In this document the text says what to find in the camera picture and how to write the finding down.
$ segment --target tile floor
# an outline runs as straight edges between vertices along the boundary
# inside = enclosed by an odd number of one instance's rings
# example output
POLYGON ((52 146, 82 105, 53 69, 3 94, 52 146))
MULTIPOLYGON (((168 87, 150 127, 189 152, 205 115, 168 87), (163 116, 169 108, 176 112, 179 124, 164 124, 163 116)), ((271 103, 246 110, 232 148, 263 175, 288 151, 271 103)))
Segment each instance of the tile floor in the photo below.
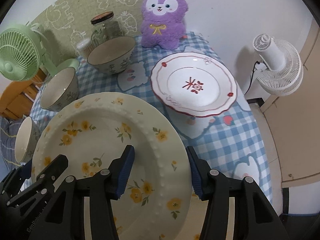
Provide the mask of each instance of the tile floor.
POLYGON ((276 213, 280 215, 282 213, 283 201, 281 188, 281 170, 276 145, 273 141, 273 137, 268 126, 267 120, 264 114, 260 111, 259 106, 257 104, 250 104, 250 108, 253 113, 253 116, 257 121, 268 158, 273 195, 272 205, 276 213))

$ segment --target screw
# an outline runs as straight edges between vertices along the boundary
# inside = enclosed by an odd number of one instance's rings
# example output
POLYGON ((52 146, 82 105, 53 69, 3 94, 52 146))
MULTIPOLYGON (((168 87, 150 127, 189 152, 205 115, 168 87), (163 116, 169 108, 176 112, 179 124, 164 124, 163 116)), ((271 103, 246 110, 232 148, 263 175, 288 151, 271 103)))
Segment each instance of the screw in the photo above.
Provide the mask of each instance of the screw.
POLYGON ((66 177, 66 182, 68 183, 73 182, 73 180, 74 180, 73 176, 66 177))
POLYGON ((253 182, 253 178, 247 176, 247 177, 245 177, 245 181, 248 182, 248 183, 252 183, 253 182))
POLYGON ((212 176, 217 176, 217 175, 219 175, 219 171, 217 171, 217 170, 210 170, 210 174, 211 174, 212 176))
POLYGON ((101 175, 108 175, 110 173, 110 171, 108 169, 103 169, 100 171, 101 175))

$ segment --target beige door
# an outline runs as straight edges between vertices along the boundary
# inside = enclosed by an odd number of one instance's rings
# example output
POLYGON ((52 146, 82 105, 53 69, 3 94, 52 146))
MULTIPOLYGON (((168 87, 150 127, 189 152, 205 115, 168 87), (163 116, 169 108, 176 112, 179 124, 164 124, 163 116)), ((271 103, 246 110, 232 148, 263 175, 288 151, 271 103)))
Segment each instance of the beige door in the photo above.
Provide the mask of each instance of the beige door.
POLYGON ((319 178, 320 36, 305 62, 299 89, 278 98, 264 114, 276 144, 283 182, 300 180, 301 184, 301 179, 319 178))

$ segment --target wooden chair backrest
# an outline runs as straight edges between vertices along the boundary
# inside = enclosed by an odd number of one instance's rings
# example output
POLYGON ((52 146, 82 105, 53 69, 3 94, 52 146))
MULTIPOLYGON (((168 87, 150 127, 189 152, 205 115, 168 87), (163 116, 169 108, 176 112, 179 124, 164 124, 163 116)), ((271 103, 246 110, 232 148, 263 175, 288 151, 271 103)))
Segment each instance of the wooden chair backrest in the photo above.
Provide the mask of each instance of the wooden chair backrest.
POLYGON ((10 119, 20 119, 29 115, 33 101, 36 99, 38 88, 45 79, 45 74, 39 69, 36 76, 28 81, 12 81, 0 97, 0 115, 10 119))

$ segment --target bowl rim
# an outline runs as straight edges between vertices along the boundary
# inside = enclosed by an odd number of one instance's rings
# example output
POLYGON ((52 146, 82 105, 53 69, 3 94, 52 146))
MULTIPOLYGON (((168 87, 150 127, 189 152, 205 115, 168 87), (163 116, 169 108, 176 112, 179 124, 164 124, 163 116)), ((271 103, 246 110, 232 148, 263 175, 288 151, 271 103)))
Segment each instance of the bowl rim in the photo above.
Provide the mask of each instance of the bowl rim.
POLYGON ((43 91, 42 91, 42 93, 41 93, 41 99, 40 99, 40 106, 41 106, 41 108, 44 109, 44 110, 48 110, 51 106, 53 106, 53 105, 64 95, 64 93, 67 92, 67 90, 68 90, 68 88, 70 87, 73 79, 75 78, 75 75, 76 75, 76 69, 75 69, 74 67, 66 67, 66 68, 62 69, 61 71, 59 71, 57 74, 55 74, 54 77, 45 85, 45 87, 44 87, 44 89, 43 89, 43 91), (68 68, 72 68, 72 69, 74 70, 74 73, 73 73, 73 77, 72 77, 69 85, 67 86, 66 90, 64 90, 64 92, 59 96, 59 98, 58 98, 52 105, 50 105, 50 106, 47 107, 47 108, 43 108, 43 107, 42 107, 42 97, 43 97, 43 93, 44 93, 45 89, 47 88, 47 85, 48 85, 60 72, 64 71, 65 69, 68 69, 68 68))
POLYGON ((23 124, 23 123, 26 124, 27 122, 29 122, 29 120, 31 121, 31 127, 30 127, 28 145, 27 145, 27 148, 26 148, 26 150, 24 151, 23 157, 21 158, 20 161, 17 160, 17 156, 16 156, 16 153, 17 153, 17 151, 16 151, 16 144, 14 144, 14 158, 16 159, 16 161, 17 161, 18 163, 22 162, 23 159, 26 157, 26 155, 27 155, 27 149, 29 148, 29 145, 30 145, 30 139, 31 139, 31 134, 32 134, 32 126, 33 126, 33 120, 32 120, 32 118, 31 118, 30 116, 28 116, 26 119, 24 119, 24 120, 22 121, 22 123, 21 123, 21 125, 20 125, 20 127, 19 127, 19 129, 18 129, 17 135, 16 135, 16 138, 17 138, 22 124, 23 124))
POLYGON ((90 52, 90 54, 89 54, 89 56, 88 56, 88 59, 87 59, 87 62, 88 62, 91 66, 99 66, 99 65, 102 65, 102 64, 110 63, 110 62, 112 62, 112 61, 114 61, 114 60, 122 57, 123 55, 127 54, 128 52, 130 52, 130 50, 134 49, 134 47, 137 45, 136 39, 133 38, 133 37, 130 37, 130 36, 116 37, 116 38, 113 38, 113 39, 111 39, 111 40, 107 40, 107 41, 105 41, 104 43, 101 43, 99 46, 95 47, 93 51, 90 52), (95 64, 91 64, 91 63, 89 62, 90 55, 92 54, 92 52, 94 52, 94 50, 95 50, 96 48, 98 48, 98 47, 101 46, 102 44, 107 43, 108 41, 115 40, 115 39, 120 39, 120 38, 130 38, 130 39, 132 39, 132 40, 134 41, 133 46, 132 46, 127 52, 125 52, 124 54, 122 54, 121 56, 119 56, 119 57, 117 57, 117 58, 115 58, 115 59, 113 59, 113 60, 109 60, 109 61, 104 62, 104 63, 100 63, 100 64, 96 64, 96 65, 95 65, 95 64))

